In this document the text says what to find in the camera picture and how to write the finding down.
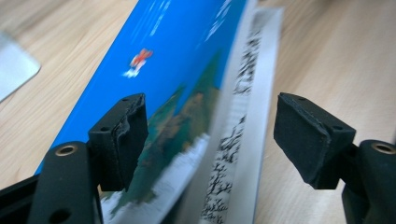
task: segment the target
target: gray object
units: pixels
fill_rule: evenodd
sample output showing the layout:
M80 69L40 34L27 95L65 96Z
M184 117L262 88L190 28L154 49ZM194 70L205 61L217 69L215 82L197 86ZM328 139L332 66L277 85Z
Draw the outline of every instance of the gray object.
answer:
M40 64L0 32L0 102L40 70Z

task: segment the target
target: black and white pattern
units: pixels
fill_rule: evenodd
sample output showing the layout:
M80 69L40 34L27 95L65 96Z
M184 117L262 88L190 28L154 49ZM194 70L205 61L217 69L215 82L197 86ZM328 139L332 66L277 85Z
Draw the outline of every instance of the black and white pattern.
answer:
M202 223L222 224L226 220L229 197L233 188L233 176L248 113L249 96L260 51L262 27L265 21L262 14L257 14L247 37L233 88L227 125L213 163L205 206L201 214Z

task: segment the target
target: wood grain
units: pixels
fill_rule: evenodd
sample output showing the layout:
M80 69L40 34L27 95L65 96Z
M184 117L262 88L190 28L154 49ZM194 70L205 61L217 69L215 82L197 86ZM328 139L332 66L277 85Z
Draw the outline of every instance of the wood grain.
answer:
M35 171L136 0L0 0L0 29L42 64L0 104L0 189ZM358 130L394 141L396 2L267 0L284 7L256 223L344 223L340 183L314 191L272 137L276 96L300 94Z

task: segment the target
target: light brown tabletop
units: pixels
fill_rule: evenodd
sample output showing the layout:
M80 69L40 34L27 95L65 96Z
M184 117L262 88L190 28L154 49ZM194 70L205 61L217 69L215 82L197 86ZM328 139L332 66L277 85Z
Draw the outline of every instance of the light brown tabletop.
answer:
M0 30L42 64L0 104L0 189L32 175L135 0L0 0ZM302 95L364 139L395 141L396 2L267 0L284 7L257 223L344 223L336 191L311 189L272 137L276 97Z

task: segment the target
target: dark object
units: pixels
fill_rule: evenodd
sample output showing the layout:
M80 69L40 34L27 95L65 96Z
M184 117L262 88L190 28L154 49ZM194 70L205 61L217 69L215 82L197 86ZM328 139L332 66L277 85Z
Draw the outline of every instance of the dark object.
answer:
M0 191L0 223L102 223L97 186L128 189L148 134L144 94L123 98L87 144L53 148L40 175Z
M396 220L396 146L366 140L353 145L355 130L309 100L278 96L274 138L305 183L335 189L346 183L347 223Z

